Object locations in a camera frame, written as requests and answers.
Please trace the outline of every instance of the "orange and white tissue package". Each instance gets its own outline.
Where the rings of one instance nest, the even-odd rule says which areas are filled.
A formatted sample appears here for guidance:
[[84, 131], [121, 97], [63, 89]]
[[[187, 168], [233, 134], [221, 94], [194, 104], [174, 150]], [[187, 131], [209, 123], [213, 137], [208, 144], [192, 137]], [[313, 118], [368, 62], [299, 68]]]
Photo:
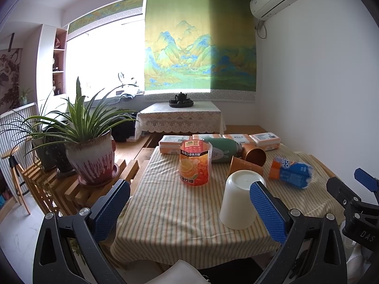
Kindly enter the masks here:
[[273, 133], [251, 134], [255, 145], [264, 151], [276, 150], [280, 147], [280, 138]]
[[161, 154], [179, 155], [181, 143], [190, 139], [190, 135], [164, 135], [159, 141], [159, 151]]
[[241, 144], [254, 143], [253, 139], [251, 139], [251, 137], [247, 134], [225, 134], [222, 137], [225, 139], [232, 139]]
[[205, 138], [222, 138], [222, 136], [220, 134], [215, 134], [215, 133], [203, 133], [203, 134], [192, 135], [193, 140], [202, 140]]

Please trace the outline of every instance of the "white cup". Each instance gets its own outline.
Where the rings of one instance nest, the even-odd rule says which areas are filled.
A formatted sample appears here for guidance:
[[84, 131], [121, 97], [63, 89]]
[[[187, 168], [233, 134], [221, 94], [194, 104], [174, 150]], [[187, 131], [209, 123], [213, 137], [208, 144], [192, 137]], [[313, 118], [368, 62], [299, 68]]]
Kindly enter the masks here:
[[249, 191], [256, 181], [266, 186], [262, 176], [247, 169], [234, 172], [226, 180], [220, 210], [220, 220], [226, 227], [245, 229], [254, 223], [257, 211], [251, 203]]

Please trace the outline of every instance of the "blue gripper pad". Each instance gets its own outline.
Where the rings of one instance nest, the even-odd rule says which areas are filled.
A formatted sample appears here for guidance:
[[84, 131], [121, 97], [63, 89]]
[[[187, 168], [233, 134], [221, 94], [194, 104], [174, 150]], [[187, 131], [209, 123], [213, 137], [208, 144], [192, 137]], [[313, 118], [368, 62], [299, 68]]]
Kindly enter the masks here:
[[93, 205], [91, 210], [96, 204], [102, 203], [100, 200], [106, 200], [104, 206], [98, 211], [96, 217], [93, 219], [94, 225], [92, 228], [92, 236], [96, 242], [108, 238], [109, 233], [117, 223], [118, 216], [125, 207], [129, 197], [130, 185], [128, 182], [123, 182], [110, 196], [105, 195], [100, 197]]
[[362, 185], [364, 185], [369, 191], [378, 192], [378, 180], [373, 178], [370, 174], [361, 168], [356, 169], [354, 172], [354, 178]]
[[250, 186], [250, 200], [271, 238], [284, 244], [287, 238], [285, 221], [256, 182]]

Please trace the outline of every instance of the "silver bolt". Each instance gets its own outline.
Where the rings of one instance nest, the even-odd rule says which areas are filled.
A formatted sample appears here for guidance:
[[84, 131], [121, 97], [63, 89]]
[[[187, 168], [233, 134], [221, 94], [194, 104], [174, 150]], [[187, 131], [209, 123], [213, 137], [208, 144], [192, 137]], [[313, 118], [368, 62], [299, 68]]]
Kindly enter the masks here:
[[297, 210], [297, 209], [293, 209], [291, 210], [291, 215], [294, 216], [294, 217], [298, 217], [300, 216], [300, 210]]
[[52, 212], [49, 212], [46, 214], [45, 219], [50, 220], [53, 216], [54, 216], [54, 214]]
[[89, 208], [87, 208], [87, 207], [84, 207], [84, 208], [82, 208], [82, 209], [79, 211], [79, 214], [80, 214], [81, 216], [87, 216], [89, 213], [90, 213], [90, 210], [89, 210]]
[[327, 213], [326, 218], [329, 219], [330, 221], [333, 221], [335, 219], [334, 214], [332, 213]]

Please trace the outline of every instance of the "white marble floor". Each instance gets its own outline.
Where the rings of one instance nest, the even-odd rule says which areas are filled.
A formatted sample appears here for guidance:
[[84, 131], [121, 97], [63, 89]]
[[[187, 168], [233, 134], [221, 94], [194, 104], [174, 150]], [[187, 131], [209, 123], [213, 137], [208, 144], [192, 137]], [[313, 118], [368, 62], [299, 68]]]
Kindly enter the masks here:
[[[0, 223], [0, 247], [22, 281], [33, 284], [34, 253], [44, 214], [30, 194], [25, 198], [31, 215], [18, 203], [12, 208]], [[127, 270], [119, 272], [128, 284], [144, 284], [161, 274], [158, 266], [150, 261], [131, 263]], [[90, 278], [86, 280], [95, 284]]]

